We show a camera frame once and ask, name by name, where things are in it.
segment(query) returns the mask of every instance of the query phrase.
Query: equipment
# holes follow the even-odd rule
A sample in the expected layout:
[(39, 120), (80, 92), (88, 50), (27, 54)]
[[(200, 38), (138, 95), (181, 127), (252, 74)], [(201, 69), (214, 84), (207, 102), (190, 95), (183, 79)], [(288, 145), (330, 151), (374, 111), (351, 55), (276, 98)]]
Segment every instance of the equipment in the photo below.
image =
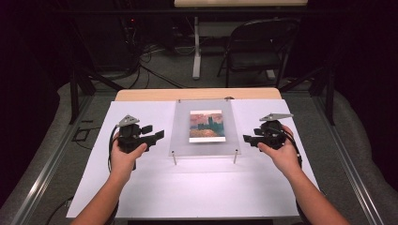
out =
[(134, 151), (138, 146), (142, 143), (147, 144), (146, 152), (149, 151), (149, 147), (152, 145), (156, 145), (156, 141), (164, 138), (164, 130), (156, 132), (155, 135), (149, 135), (145, 137), (140, 137), (141, 134), (147, 134), (152, 132), (152, 125), (140, 128), (137, 123), (140, 122), (139, 119), (134, 118), (131, 115), (126, 115), (118, 125), (115, 126), (114, 130), (111, 134), (111, 139), (109, 142), (109, 158), (108, 158), (108, 167), (110, 168), (111, 162), (111, 152), (112, 145), (114, 142), (114, 133), (117, 128), (119, 128), (119, 136), (117, 137), (118, 146), (120, 150), (126, 154)]
[(279, 149), (283, 146), (286, 140), (286, 135), (283, 130), (281, 122), (278, 119), (291, 117), (293, 114), (274, 114), (271, 113), (260, 119), (260, 121), (266, 121), (260, 128), (254, 129), (255, 135), (261, 137), (252, 137), (250, 135), (243, 135), (245, 143), (249, 143), (250, 146), (256, 147), (258, 143), (264, 143), (273, 149)]

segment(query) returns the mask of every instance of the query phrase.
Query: table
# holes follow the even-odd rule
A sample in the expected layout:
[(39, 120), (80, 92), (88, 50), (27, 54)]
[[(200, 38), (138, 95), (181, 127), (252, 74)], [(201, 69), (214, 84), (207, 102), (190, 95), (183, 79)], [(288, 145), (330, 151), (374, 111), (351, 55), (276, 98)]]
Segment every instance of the table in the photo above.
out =
[[(242, 7), (304, 7), (307, 6), (308, 0), (175, 0), (176, 8), (242, 8)], [(214, 37), (228, 37), (239, 23), (222, 22), (209, 26), (209, 34), (213, 32)], [(200, 78), (201, 53), (199, 46), (199, 37), (203, 33), (207, 33), (205, 29), (200, 29), (198, 17), (194, 18), (194, 36), (195, 36), (195, 56), (193, 61), (192, 78), (198, 80)]]
[[(232, 97), (237, 115), (237, 132), (253, 135), (259, 126), (263, 109), (280, 109), (289, 113), (276, 88), (200, 88), (122, 90), (108, 111), (99, 137), (87, 162), (67, 218), (75, 218), (95, 195), (108, 176), (107, 142), (117, 118), (126, 112), (142, 112), (138, 118), (154, 131), (165, 129), (163, 140), (137, 159), (137, 170), (131, 175), (120, 197), (117, 218), (125, 219), (253, 219), (297, 217), (293, 191), (271, 159), (243, 140), (237, 157), (178, 157), (177, 165), (168, 155), (171, 134), (169, 127), (177, 100), (223, 99)], [(251, 117), (252, 121), (241, 123)], [(292, 118), (284, 119), (295, 132), (303, 157), (303, 171), (316, 184)]]

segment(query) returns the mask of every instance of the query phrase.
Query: black controller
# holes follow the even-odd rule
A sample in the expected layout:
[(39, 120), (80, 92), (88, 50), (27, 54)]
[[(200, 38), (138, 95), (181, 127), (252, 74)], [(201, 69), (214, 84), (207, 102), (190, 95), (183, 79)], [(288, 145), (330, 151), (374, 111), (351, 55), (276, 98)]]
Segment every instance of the black controller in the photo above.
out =
[(142, 143), (147, 144), (146, 152), (149, 147), (156, 145), (156, 141), (164, 138), (164, 130), (155, 133), (155, 135), (140, 137), (141, 134), (152, 132), (152, 126), (140, 128), (137, 124), (121, 127), (119, 130), (118, 144), (122, 152), (130, 153)]
[(284, 130), (281, 122), (278, 120), (267, 121), (260, 128), (254, 129), (254, 134), (260, 137), (252, 137), (243, 135), (245, 143), (249, 143), (252, 147), (257, 147), (258, 143), (264, 143), (273, 149), (279, 149), (283, 146), (286, 137), (283, 135)]

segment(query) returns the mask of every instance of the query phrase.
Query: framed photo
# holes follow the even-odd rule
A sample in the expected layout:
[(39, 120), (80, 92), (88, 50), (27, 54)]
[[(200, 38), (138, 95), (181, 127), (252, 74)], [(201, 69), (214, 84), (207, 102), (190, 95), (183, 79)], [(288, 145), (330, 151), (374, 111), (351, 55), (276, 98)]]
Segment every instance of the framed photo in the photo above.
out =
[(225, 142), (221, 110), (191, 111), (190, 143)]

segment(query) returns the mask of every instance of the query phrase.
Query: wrist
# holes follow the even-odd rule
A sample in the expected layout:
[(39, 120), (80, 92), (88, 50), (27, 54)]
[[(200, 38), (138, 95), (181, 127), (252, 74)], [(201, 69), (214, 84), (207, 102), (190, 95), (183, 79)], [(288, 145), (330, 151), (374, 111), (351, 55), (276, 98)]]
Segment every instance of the wrist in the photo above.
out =
[(115, 187), (115, 188), (123, 188), (129, 180), (123, 179), (122, 177), (111, 173), (108, 177), (106, 183)]
[(298, 176), (302, 176), (305, 174), (304, 174), (304, 171), (300, 167), (297, 167), (297, 168), (295, 167), (295, 168), (292, 168), (292, 169), (284, 172), (283, 175), (287, 178), (287, 180), (290, 181)]

